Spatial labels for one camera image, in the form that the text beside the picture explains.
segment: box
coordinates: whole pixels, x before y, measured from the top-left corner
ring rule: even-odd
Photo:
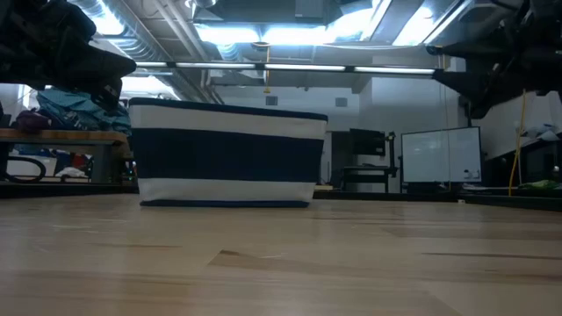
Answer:
[[[142,205],[305,207],[328,117],[153,98],[130,100]]]

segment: white stripe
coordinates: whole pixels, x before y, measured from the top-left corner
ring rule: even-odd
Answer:
[[[278,118],[155,105],[132,106],[130,116],[133,128],[249,133],[312,140],[324,140],[327,124],[318,119]]]
[[[139,179],[143,201],[302,201],[313,198],[315,183],[261,181]]]

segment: ceiling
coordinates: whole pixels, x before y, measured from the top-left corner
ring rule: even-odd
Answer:
[[[155,1],[164,0],[104,0],[107,3],[124,4],[140,21],[139,27],[145,28],[157,41],[173,61],[200,61],[201,58],[190,54],[186,45],[158,11]],[[351,2],[349,0],[326,0],[329,2]],[[270,50],[270,61],[279,63],[304,64],[338,64],[338,65],[385,65],[417,68],[437,68],[438,60],[428,55],[424,47],[390,47],[399,36],[408,20],[423,5],[432,8],[435,14],[442,14],[457,0],[393,0],[382,18],[376,31],[369,41],[341,42],[338,47],[326,46],[274,46]],[[519,0],[503,0],[506,3],[518,4]],[[184,0],[177,0],[176,7],[182,18],[195,31],[190,20],[191,10],[184,5]],[[432,44],[444,45],[459,40],[473,39],[482,33],[495,28],[508,11],[489,3],[488,0],[474,0],[473,3],[453,21]],[[175,27],[182,30],[181,25],[173,17]],[[205,50],[208,61],[222,61],[217,47],[209,42],[199,41]],[[250,44],[237,44],[244,60],[266,61],[267,54],[258,52]],[[371,49],[350,49],[370,47]],[[184,75],[199,83],[201,75],[198,71],[186,72]],[[365,75],[331,74],[297,71],[271,71],[270,86],[285,87],[345,87],[354,88]],[[211,85],[250,86],[264,85],[262,76],[247,76],[232,71],[213,71]]]

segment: wooden floor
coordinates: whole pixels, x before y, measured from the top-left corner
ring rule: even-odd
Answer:
[[[562,212],[0,200],[8,315],[562,315]]]

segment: striped storage bin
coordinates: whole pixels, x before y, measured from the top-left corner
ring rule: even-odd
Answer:
[[[142,205],[304,207],[318,180],[328,117],[134,98]]]

